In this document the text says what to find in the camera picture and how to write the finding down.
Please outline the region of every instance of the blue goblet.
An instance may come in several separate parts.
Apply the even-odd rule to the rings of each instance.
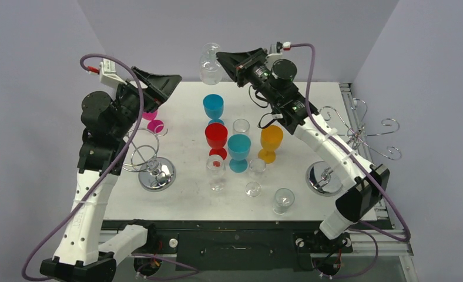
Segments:
[[[228,138],[228,153],[232,160],[230,169],[233,172],[244,172],[247,169],[246,157],[250,152],[250,138],[244,134],[236,134]]]
[[[223,98],[218,94],[209,94],[204,98],[204,111],[206,115],[211,119],[208,123],[217,122],[224,125],[224,122],[219,118],[223,114]]]

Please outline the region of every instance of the gray wall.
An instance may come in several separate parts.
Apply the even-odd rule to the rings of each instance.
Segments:
[[[317,48],[315,79],[352,82],[398,0],[78,0],[108,54],[199,80],[205,43],[224,51],[277,41]],[[309,49],[290,52],[306,81]]]
[[[403,151],[388,192],[412,231],[421,281],[463,281],[463,1],[400,0],[353,91],[370,105],[368,131],[392,116]]]
[[[76,2],[0,1],[0,281],[22,281],[25,257],[71,208],[80,103],[100,88],[79,67],[89,52],[103,48]]]

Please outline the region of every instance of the tabletop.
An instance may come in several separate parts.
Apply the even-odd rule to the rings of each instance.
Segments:
[[[304,94],[306,83],[296,83]],[[182,82],[170,99],[159,108],[157,119],[164,122],[168,133],[159,138],[158,156],[165,157],[176,167],[175,182],[161,192],[145,190],[137,173],[123,171],[116,183],[105,212],[106,220],[233,220],[233,221],[322,221],[335,209],[335,200],[344,191],[333,197],[324,197],[312,192],[305,181],[306,170],[314,162],[321,161],[305,143],[284,130],[284,138],[276,150],[277,159],[267,165],[262,193],[251,198],[246,195],[245,185],[252,181],[247,173],[226,171],[226,187],[213,191],[208,184],[206,160],[210,147],[204,130],[209,118],[203,109],[203,98],[211,93],[224,99],[221,120],[228,128],[229,137],[236,119],[250,123],[249,137],[252,141],[247,160],[257,157],[261,129],[257,123],[270,109],[261,109],[249,98],[248,86],[238,88],[233,82],[220,82],[209,86],[201,82]],[[343,97],[338,83],[317,82],[311,84],[310,102],[317,108],[332,106],[348,120]],[[339,132],[346,132],[339,120],[332,119],[330,125]],[[147,121],[142,121],[146,128]],[[150,133],[138,131],[134,142],[137,146],[156,144]],[[128,156],[133,152],[132,146]],[[151,151],[144,152],[151,156]],[[280,188],[288,188],[295,194],[295,202],[284,215],[272,211],[273,196]],[[365,221],[376,220],[374,209],[364,217]]]

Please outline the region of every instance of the red goblet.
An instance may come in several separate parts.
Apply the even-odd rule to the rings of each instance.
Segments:
[[[228,130],[226,127],[221,123],[211,123],[206,127],[205,133],[207,144],[212,148],[209,152],[209,156],[219,155],[223,160],[226,159],[227,153],[224,149],[228,138]]]

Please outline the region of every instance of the chrome round base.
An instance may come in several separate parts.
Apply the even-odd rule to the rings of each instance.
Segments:
[[[325,197],[335,196],[342,190],[340,179],[326,162],[315,162],[308,167],[306,183],[313,192]]]
[[[173,163],[165,157],[156,158],[156,168],[148,171],[146,165],[144,171],[138,173],[138,180],[145,190],[160,192],[173,184],[176,179],[176,168]]]

